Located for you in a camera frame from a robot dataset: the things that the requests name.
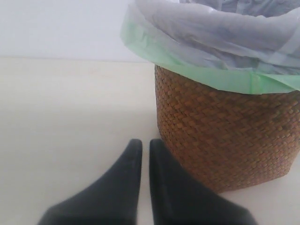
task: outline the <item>white wall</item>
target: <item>white wall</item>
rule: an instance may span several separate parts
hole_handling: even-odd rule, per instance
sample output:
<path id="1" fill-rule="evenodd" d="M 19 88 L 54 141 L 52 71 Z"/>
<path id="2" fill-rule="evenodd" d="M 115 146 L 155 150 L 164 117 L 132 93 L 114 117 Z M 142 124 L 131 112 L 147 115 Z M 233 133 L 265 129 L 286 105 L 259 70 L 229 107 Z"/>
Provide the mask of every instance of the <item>white wall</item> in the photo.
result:
<path id="1" fill-rule="evenodd" d="M 0 57 L 141 61 L 120 40 L 131 0 L 0 0 Z"/>

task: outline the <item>plastic bag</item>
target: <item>plastic bag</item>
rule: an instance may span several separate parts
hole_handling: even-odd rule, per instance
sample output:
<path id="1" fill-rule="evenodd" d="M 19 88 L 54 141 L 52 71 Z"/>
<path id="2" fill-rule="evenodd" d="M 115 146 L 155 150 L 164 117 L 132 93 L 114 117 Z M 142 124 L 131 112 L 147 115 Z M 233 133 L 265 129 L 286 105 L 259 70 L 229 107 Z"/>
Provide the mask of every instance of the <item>plastic bag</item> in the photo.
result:
<path id="1" fill-rule="evenodd" d="M 165 64 L 167 61 L 169 68 L 183 66 L 185 69 L 182 68 L 180 74 L 214 88 L 249 94 L 282 93 L 298 90 L 295 77 L 292 87 L 288 80 L 291 75 L 300 74 L 298 15 L 300 8 L 282 16 L 266 18 L 220 12 L 202 4 L 136 0 L 129 6 L 122 39 L 126 46 L 140 56 L 157 64 Z M 133 26 L 142 32 L 142 36 L 133 35 Z M 148 41 L 144 43 L 146 46 L 138 48 L 145 40 Z M 159 49 L 159 54 L 164 51 L 169 59 L 166 60 L 167 56 L 158 59 L 158 53 L 153 52 L 153 49 Z M 191 72 L 191 68 L 197 70 L 199 75 L 187 75 L 186 71 Z M 229 84 L 224 86 L 208 82 L 207 77 L 204 81 L 199 71 L 201 68 L 222 69 L 222 72 L 211 71 L 211 79 L 212 73 L 222 76 L 229 74 L 225 70 L 239 72 L 247 80 L 242 85 L 244 90 Z M 271 80 L 278 82 L 281 77 L 275 75 L 282 74 L 285 74 L 285 78 L 280 81 L 281 88 L 270 84 L 266 87 L 266 84 L 258 81 L 262 77 L 272 77 Z"/>

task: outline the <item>trash can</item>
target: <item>trash can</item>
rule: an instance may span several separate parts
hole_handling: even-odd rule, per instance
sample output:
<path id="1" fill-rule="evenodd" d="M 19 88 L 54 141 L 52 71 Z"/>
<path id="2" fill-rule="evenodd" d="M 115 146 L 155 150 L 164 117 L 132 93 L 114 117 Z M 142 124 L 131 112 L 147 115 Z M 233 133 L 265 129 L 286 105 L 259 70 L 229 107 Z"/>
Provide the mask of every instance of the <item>trash can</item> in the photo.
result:
<path id="1" fill-rule="evenodd" d="M 166 146 L 220 193 L 286 175 L 300 150 L 300 7 L 266 17 L 218 2 L 136 0 L 121 37 L 156 64 Z"/>

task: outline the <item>white floor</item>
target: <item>white floor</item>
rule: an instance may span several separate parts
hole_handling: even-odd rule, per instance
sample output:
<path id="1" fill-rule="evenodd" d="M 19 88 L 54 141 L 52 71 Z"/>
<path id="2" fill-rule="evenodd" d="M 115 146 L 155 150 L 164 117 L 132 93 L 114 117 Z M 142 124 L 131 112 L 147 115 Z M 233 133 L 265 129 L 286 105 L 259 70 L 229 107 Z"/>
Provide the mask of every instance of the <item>white floor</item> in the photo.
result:
<path id="1" fill-rule="evenodd" d="M 148 144 L 158 137 L 151 64 L 0 59 L 0 224 L 34 225 L 144 144 L 138 224 L 152 225 Z M 225 193 L 261 225 L 300 224 L 300 157 L 291 172 Z"/>

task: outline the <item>woven texture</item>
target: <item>woven texture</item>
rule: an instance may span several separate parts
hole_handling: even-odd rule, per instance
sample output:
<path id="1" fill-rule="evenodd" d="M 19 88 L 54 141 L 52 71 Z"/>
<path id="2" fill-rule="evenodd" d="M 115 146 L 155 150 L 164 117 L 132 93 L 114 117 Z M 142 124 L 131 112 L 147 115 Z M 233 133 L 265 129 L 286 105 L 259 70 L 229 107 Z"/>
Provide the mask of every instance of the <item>woven texture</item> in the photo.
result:
<path id="1" fill-rule="evenodd" d="M 156 66 L 157 120 L 181 165 L 217 193 L 286 175 L 300 149 L 300 92 L 219 91 Z"/>

